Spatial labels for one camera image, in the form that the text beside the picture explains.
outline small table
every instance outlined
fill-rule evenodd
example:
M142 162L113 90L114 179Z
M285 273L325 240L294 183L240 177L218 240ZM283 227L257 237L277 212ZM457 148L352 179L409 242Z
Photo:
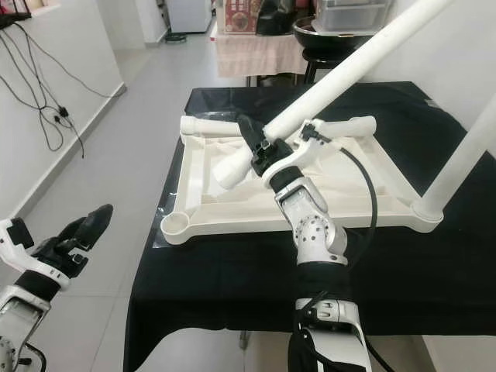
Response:
M242 112L270 121L308 86L195 89L186 113ZM373 115L376 138L421 194L466 134L408 82L356 84L319 115ZM290 332L296 249L290 232L190 239L171 246L178 143L129 300L124 371L183 328ZM486 154L430 234L378 229L355 266L353 296L368 335L496 335L496 160Z

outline white wall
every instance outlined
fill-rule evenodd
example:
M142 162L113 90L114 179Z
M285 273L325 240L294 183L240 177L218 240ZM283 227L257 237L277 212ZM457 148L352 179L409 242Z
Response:
M35 40L88 85L110 95L122 83L95 0L60 0L60 6L22 23ZM23 36L16 27L6 31L23 50ZM79 131L107 102L85 91L61 69L38 53L46 79L65 105ZM24 99L33 101L0 45L0 74ZM75 141L64 130L64 147L51 153L45 144L35 110L18 103L0 82L0 219L18 210L46 172Z
M413 2L397 0L398 12ZM495 19L494 0L457 0L382 62L368 80L413 81L469 129L496 92ZM496 154L496 144L491 152ZM438 372L496 368L494 337L425 336L425 341Z
M97 0L113 50L145 47L135 0Z
M396 1L398 11L415 2ZM495 19L494 0L457 0L370 79L413 81L468 128L496 92Z
M156 43L165 34L165 21L157 7L157 0L136 0L145 43Z

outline white tube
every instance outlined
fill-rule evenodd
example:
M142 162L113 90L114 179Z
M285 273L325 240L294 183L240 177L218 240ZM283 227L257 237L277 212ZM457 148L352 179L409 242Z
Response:
M237 122L197 119L194 116L181 117L181 134L186 136L241 136Z
M327 138L340 137L370 137L377 129L377 122L373 116L351 118L346 122L322 122L317 131Z
M243 146L233 155L229 155L217 167L214 167L213 174L217 182L225 189L236 186L245 179L251 168L251 158L253 154L248 146Z
M454 0L418 0L267 124L263 129L267 139L288 138L305 119L313 119L452 2ZM238 167L246 168L246 165L238 164ZM217 181L224 188L236 186L226 179Z
M425 192L413 203L415 213L426 220L443 218L443 209L468 177L486 150L496 142L496 95L469 130L444 168Z

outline white cloth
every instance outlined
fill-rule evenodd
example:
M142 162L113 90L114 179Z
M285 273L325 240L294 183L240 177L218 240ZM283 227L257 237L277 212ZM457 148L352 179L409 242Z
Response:
M236 78L276 75L284 72L304 74L307 62L303 47L293 35L257 36L216 33L219 76Z

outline stool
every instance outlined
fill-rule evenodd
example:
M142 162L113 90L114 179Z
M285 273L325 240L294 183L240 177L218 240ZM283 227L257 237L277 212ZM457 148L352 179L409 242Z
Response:
M335 49L303 49L303 58L308 61L304 84L313 84L318 69L333 69L355 51L354 47Z

